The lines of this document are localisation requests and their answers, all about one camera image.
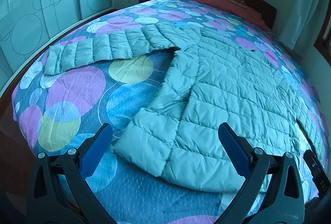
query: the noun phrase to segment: bedspread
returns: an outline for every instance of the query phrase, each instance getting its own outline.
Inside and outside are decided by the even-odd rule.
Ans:
[[[263,53],[304,99],[321,133],[326,149],[322,164],[327,166],[328,131],[310,79],[272,33],[234,15],[190,0],[152,0],[97,18],[56,45],[157,22],[216,29],[225,39]],[[173,51],[156,51],[135,60],[101,61],[57,76],[44,74],[47,57],[48,52],[32,65],[14,90],[13,117],[35,154],[45,151],[56,155],[78,147],[104,122],[113,126],[115,144],[133,115],[158,93]],[[298,137],[298,166],[307,200],[316,195],[316,188],[302,159],[309,144],[302,132],[298,131]],[[132,224],[173,224],[177,220],[176,223],[213,223],[235,195],[198,192],[153,178],[114,155],[112,148],[87,183],[116,221]],[[252,211],[260,202],[257,199]]]
[[[322,160],[322,137],[304,100],[262,53],[229,42],[215,30],[156,23],[51,47],[45,73],[166,48],[177,51],[164,83],[134,115],[115,153],[183,187],[233,192],[244,179],[219,143],[218,126],[227,122],[252,147],[277,156],[292,152],[299,163],[298,121]],[[261,191],[267,186],[266,180]]]

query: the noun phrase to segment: blue circle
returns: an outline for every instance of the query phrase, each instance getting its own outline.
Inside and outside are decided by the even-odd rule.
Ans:
[[[109,120],[123,130],[141,107],[150,104],[157,92],[157,87],[144,82],[120,86],[109,96],[107,102]]]
[[[79,146],[85,141],[85,139],[94,136],[91,133],[77,134],[64,148],[61,150],[61,154],[67,152],[68,149]],[[117,170],[117,157],[113,152],[113,147],[110,145],[106,150],[105,154],[101,158],[101,161],[98,164],[98,167],[95,169],[95,172],[92,176],[86,178],[86,182],[89,185],[90,189],[95,193],[107,187],[109,183],[115,177]],[[62,184],[66,192],[69,192],[69,186],[65,178],[61,179]]]
[[[297,92],[301,92],[299,89],[299,85],[298,83],[295,81],[295,79],[292,77],[291,74],[289,74],[288,72],[285,72],[284,70],[281,70],[283,76],[285,77],[286,81],[297,91]]]
[[[42,95],[42,89],[41,88],[35,89],[30,96],[29,104],[30,105],[36,104],[41,95]]]
[[[241,30],[237,30],[237,33],[241,36],[249,37],[246,33],[242,32]]]

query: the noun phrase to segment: quilted stitching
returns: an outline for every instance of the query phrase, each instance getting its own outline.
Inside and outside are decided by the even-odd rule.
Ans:
[[[88,50],[89,44],[84,40],[67,45],[68,55],[76,56],[80,46]],[[181,49],[174,54],[158,96],[140,109],[114,146],[118,155],[150,174],[192,189],[238,190],[243,179],[217,136],[219,124],[225,121],[252,146],[276,155],[290,151],[297,161],[300,143],[294,124],[298,120],[322,158],[323,141],[306,105],[261,53],[230,43],[213,30],[178,29],[167,23],[111,33],[105,45],[111,51],[109,59]],[[97,46],[99,42],[92,41],[93,61]],[[68,59],[62,51],[50,49],[45,72],[64,71],[61,62]]]

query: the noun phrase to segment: polka dot pattern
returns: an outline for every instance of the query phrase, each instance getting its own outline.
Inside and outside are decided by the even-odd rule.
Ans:
[[[307,105],[313,125],[321,133],[326,148],[323,164],[327,165],[329,132],[318,106],[318,92],[271,32],[232,14],[193,0],[153,0],[97,18],[72,31],[56,45],[65,46],[97,35],[160,22],[175,27],[213,29],[227,42],[261,53]],[[13,118],[18,120],[35,154],[46,151],[54,155],[72,146],[78,147],[104,122],[113,126],[112,143],[116,143],[134,114],[157,94],[173,59],[173,50],[161,50],[131,60],[101,61],[56,76],[44,75],[47,58],[48,51],[15,88]],[[304,152],[309,145],[301,139],[300,149]],[[304,196],[309,199],[315,193],[311,174],[302,160],[298,165]],[[102,205],[122,224],[212,224],[233,198],[190,192],[148,176],[128,163],[120,162],[110,146],[87,183]],[[61,182],[69,193],[63,178]],[[258,205],[254,203],[250,213],[256,211]],[[142,211],[149,213],[149,219],[140,214]]]
[[[134,84],[150,77],[153,62],[145,55],[126,60],[114,60],[109,66],[109,75],[116,81]]]

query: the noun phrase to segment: pink circle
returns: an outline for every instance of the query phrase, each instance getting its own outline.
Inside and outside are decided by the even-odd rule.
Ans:
[[[12,94],[12,106],[13,106],[13,120],[17,121],[17,116],[16,116],[16,111],[15,111],[15,97],[17,94],[17,91],[19,90],[19,84],[16,85],[15,89],[13,90],[13,94]]]
[[[320,132],[321,127],[319,126],[319,122],[318,122],[318,119],[317,119],[316,115],[314,114],[314,112],[312,110],[309,110],[309,114],[312,117],[312,121],[314,122],[317,130]]]
[[[185,2],[180,2],[179,4],[180,4],[181,6],[196,7],[196,5],[194,5],[194,4],[185,3]]]
[[[279,67],[278,62],[277,62],[278,58],[277,58],[277,56],[275,55],[275,53],[270,48],[267,48],[266,47],[263,54],[264,54],[264,56],[266,56],[269,59],[269,61],[275,67],[277,67],[277,68]]]
[[[214,22],[214,21],[207,21],[207,23],[209,23],[210,25],[212,25],[214,28],[216,28],[218,30],[225,31],[227,29],[223,25],[220,25],[220,24],[218,24],[217,22]]]
[[[40,62],[41,62],[41,64],[42,64],[43,66],[46,65],[46,62],[47,62],[47,59],[48,59],[48,55],[49,55],[49,51],[46,50],[45,53],[44,53],[44,54],[42,55],[42,57],[41,57]]]
[[[325,135],[322,136],[322,140],[323,140],[323,144],[324,144],[324,148],[325,148],[322,165],[325,167],[326,160],[327,160],[327,157],[328,157],[327,156],[327,150],[326,150],[328,148],[328,141],[326,140],[326,136]]]
[[[300,88],[301,88],[301,91],[303,92],[303,94],[307,97],[307,99],[308,99],[309,101],[311,101],[312,98],[310,97],[310,94],[309,94],[309,92],[306,90],[306,88],[305,88],[302,84],[300,84]]]
[[[214,224],[214,222],[218,219],[218,216],[188,216],[185,218],[181,218],[168,224]]]
[[[266,42],[268,45],[272,45],[272,42],[268,38],[266,38],[266,37],[262,37],[261,40],[263,42]]]
[[[165,20],[173,20],[173,21],[180,21],[182,20],[180,17],[173,16],[171,14],[161,14],[159,15],[160,18],[163,18]]]
[[[143,8],[133,8],[130,10],[132,13],[137,14],[137,15],[154,15],[157,12],[154,8],[151,8],[149,6],[143,7]]]
[[[79,42],[79,41],[82,41],[82,40],[85,40],[86,39],[86,36],[77,36],[69,41],[63,41],[63,42],[60,42],[60,43],[56,43],[54,44],[54,46],[65,46],[65,45],[68,45],[68,44],[71,44],[71,43],[76,43],[76,42]]]
[[[245,25],[245,27],[247,28],[247,30],[249,31],[249,32],[251,32],[252,34],[254,34],[254,35],[256,35],[258,32],[256,31],[256,30],[254,30],[252,27],[249,27],[249,26],[247,26],[247,25]]]
[[[19,117],[19,126],[31,150],[33,150],[38,139],[38,123],[41,117],[42,112],[36,104],[25,109]]]
[[[316,102],[314,103],[314,107],[315,107],[315,111],[316,111],[317,115],[322,117],[322,112],[321,112],[321,110],[320,110],[320,108],[319,108],[319,106]]]
[[[203,10],[201,8],[192,8],[191,11],[202,14],[202,15],[208,14],[208,12],[206,10]]]
[[[189,14],[186,14],[184,12],[180,12],[180,11],[173,11],[173,10],[159,10],[160,13],[163,13],[160,15],[161,18],[163,18],[162,15],[166,14],[166,15],[170,15],[171,17],[175,18],[175,19],[189,19],[191,18],[191,16]]]
[[[217,12],[215,10],[212,10],[211,8],[206,8],[206,10],[209,11],[209,13],[214,14],[216,16],[222,16],[223,15],[222,12]]]
[[[106,16],[114,16],[114,15],[117,16],[117,15],[122,14],[124,12],[125,12],[125,10],[116,10],[112,13],[107,14]]]
[[[228,25],[230,27],[233,27],[233,24],[228,22],[227,20],[223,20],[223,19],[215,19],[216,22],[218,22],[219,24],[225,24]]]
[[[292,62],[291,62],[291,59],[290,59],[290,55],[288,55],[287,53],[283,53],[281,52],[280,53],[283,57],[283,60],[284,60],[284,63],[286,64],[286,66],[292,71],[294,72],[294,68],[292,66]]]
[[[322,125],[323,125],[323,128],[324,128],[325,135],[326,135],[327,137],[329,137],[328,126],[326,125],[326,120],[325,120],[325,117],[324,117],[323,114],[322,114],[322,116],[321,116],[321,120],[322,120]]]
[[[303,84],[305,85],[305,88],[309,91],[309,93],[314,96],[314,90],[312,87],[309,85],[309,83],[303,78],[302,79]]]
[[[116,31],[122,31],[122,30],[126,30],[126,29],[131,29],[131,28],[141,28],[143,27],[140,23],[137,22],[128,22],[128,23],[122,23],[119,25],[116,24],[106,24],[102,27],[100,27],[97,32],[95,33],[95,35],[103,35],[103,34],[109,34],[112,32],[116,32]]]
[[[247,48],[247,49],[254,49],[257,50],[258,48],[250,41],[241,38],[241,37],[237,37],[236,38],[237,43],[242,46],[243,48]]]
[[[128,16],[118,16],[107,20],[109,24],[121,24],[121,23],[128,23],[131,21],[133,21],[133,18]]]
[[[105,75],[94,66],[83,66],[65,72],[49,88],[46,109],[62,101],[73,103],[84,115],[97,103],[104,92]]]
[[[130,28],[142,27],[140,23],[133,21],[133,18],[128,16],[118,16],[107,20],[108,24],[100,27],[95,35],[109,34],[115,31],[126,30]]]

